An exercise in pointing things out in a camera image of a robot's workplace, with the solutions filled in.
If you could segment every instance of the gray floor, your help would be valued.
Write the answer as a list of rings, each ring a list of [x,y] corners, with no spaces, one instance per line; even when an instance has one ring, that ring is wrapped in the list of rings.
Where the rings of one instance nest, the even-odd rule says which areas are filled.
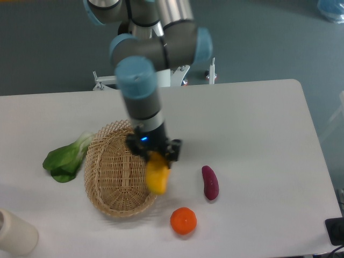
[[[297,79],[319,134],[344,90],[344,24],[323,18],[316,0],[191,3],[213,36],[217,82]],[[81,0],[1,3],[0,95],[91,90],[93,70],[113,73],[108,46],[117,27],[93,26]],[[190,84],[206,83],[208,67],[193,66]],[[344,123],[322,147],[334,187],[344,188]]]

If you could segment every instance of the blue object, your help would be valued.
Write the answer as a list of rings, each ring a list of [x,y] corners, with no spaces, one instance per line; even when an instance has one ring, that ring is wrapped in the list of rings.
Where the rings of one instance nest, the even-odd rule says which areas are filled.
[[[111,41],[110,48],[109,48],[109,55],[110,55],[110,63],[112,65],[113,65],[112,54],[113,54],[114,49],[117,47],[118,44],[120,44],[123,40],[126,40],[126,39],[136,39],[136,40],[138,40],[138,38],[134,37],[130,33],[124,33],[124,34],[120,34],[120,35],[116,36]]]
[[[193,63],[208,60],[213,53],[213,42],[208,29],[199,27],[197,31],[197,45]]]
[[[344,23],[344,0],[319,0],[318,9],[328,20]]]
[[[118,88],[129,99],[144,99],[157,88],[155,69],[143,56],[129,56],[120,61],[114,70]]]
[[[87,0],[83,0],[83,3],[84,3],[85,10],[86,10],[86,13],[88,15],[88,18],[90,18],[90,20],[93,22],[93,24],[95,24],[95,25],[105,25],[105,24],[102,24],[97,19],[97,17],[93,14],[92,10],[90,9],[90,6],[88,5]]]

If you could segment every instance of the orange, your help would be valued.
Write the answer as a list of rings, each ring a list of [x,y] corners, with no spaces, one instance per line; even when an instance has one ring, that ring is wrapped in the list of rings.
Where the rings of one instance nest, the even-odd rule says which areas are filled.
[[[182,207],[172,213],[170,223],[177,234],[186,235],[195,229],[197,219],[193,211],[189,208]]]

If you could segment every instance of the blue joint cap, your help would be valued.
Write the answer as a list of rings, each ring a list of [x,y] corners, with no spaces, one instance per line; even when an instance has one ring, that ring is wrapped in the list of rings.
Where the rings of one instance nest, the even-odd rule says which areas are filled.
[[[213,42],[208,29],[199,27],[197,31],[197,44],[193,63],[208,60],[213,53]]]
[[[129,34],[129,33],[124,33],[124,34],[120,34],[118,36],[116,36],[110,43],[110,48],[109,48],[109,55],[110,55],[110,63],[113,65],[113,60],[112,60],[112,54],[114,49],[118,46],[118,44],[120,44],[123,40],[126,39],[136,39],[138,40],[138,38],[134,37],[133,35]]]
[[[155,69],[143,56],[130,56],[120,61],[114,70],[117,85],[124,97],[144,99],[157,88]]]
[[[83,3],[84,3],[84,6],[85,6],[85,10],[86,10],[86,13],[88,15],[88,18],[90,18],[90,20],[93,22],[93,24],[95,25],[105,25],[105,24],[102,24],[98,19],[97,17],[93,14],[90,6],[88,5],[88,1],[87,0],[83,0]]]

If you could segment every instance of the purple sweet potato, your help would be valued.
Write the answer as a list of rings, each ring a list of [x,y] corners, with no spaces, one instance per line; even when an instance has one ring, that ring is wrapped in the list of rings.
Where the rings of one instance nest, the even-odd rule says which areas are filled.
[[[202,168],[204,180],[204,195],[208,200],[215,200],[219,195],[219,182],[214,171],[209,166]]]

